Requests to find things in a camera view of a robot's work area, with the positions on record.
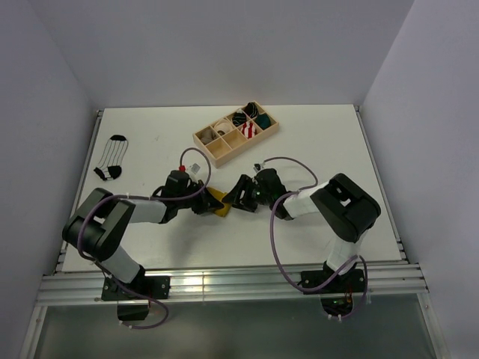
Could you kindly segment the yellow sock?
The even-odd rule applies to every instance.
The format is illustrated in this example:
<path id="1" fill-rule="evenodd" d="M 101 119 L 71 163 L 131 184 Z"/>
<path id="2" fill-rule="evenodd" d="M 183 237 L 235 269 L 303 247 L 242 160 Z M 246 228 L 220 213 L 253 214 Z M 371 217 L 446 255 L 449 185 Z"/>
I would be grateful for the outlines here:
<path id="1" fill-rule="evenodd" d="M 222 205 L 222 208 L 215 209 L 213 213 L 219 217 L 224 218 L 230 211 L 231 205 L 229 203 L 224 203 L 223 198 L 226 196 L 226 192 L 219 191 L 213 187 L 207 187 L 209 193 Z"/>

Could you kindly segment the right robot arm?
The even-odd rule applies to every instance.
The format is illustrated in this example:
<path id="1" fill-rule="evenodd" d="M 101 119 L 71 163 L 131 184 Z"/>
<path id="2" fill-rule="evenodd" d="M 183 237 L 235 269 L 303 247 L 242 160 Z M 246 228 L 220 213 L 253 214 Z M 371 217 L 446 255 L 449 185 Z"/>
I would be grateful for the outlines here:
<path id="1" fill-rule="evenodd" d="M 350 282 L 349 271 L 359 257 L 365 233 L 381 215 L 377 201 L 343 173 L 321 185 L 292 192 L 275 169 L 267 168 L 254 177 L 243 174 L 222 202 L 247 212 L 268 206 L 277 218 L 287 221 L 321 214 L 336 235 L 323 275 L 326 287 L 334 292 Z"/>

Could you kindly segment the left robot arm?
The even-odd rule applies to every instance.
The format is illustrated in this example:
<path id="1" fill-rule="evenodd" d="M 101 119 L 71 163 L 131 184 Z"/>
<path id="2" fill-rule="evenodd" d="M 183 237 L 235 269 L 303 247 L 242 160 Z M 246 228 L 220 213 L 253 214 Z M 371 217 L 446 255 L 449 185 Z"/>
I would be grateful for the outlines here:
<path id="1" fill-rule="evenodd" d="M 129 224 L 167 224 L 181 209 L 203 215 L 223 208 L 201 180 L 173 170 L 150 197 L 94 189 L 64 225 L 62 239 L 118 280 L 127 298 L 138 298 L 154 291 L 154 282 L 120 245 Z"/>

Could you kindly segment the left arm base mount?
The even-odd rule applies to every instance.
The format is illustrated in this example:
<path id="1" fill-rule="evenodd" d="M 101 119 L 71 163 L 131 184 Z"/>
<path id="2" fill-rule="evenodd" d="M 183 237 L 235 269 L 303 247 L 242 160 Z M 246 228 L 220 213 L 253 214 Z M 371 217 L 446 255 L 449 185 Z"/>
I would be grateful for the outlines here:
<path id="1" fill-rule="evenodd" d="M 106 277 L 100 299 L 117 303 L 117 318 L 122 325 L 134 329 L 155 328 L 169 317 L 169 309 L 162 300 L 168 299 L 170 284 L 171 278 L 165 275 L 144 276 L 132 283 Z M 163 318 L 155 324 L 141 325 L 140 322 L 147 318 L 154 305 L 164 310 Z"/>

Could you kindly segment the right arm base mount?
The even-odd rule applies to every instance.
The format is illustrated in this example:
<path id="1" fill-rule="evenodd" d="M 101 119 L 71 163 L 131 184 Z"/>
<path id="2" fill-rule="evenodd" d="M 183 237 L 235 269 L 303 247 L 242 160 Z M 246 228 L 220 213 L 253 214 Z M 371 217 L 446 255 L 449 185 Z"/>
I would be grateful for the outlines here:
<path id="1" fill-rule="evenodd" d="M 368 279 L 363 270 L 353 268 L 324 285 L 323 283 L 332 274 L 333 271 L 327 268 L 302 271 L 298 285 L 304 289 L 313 289 L 323 285 L 320 290 L 314 293 L 305 292 L 305 295 L 320 295 L 320 302 L 326 315 L 335 319 L 343 319 L 367 302 Z"/>

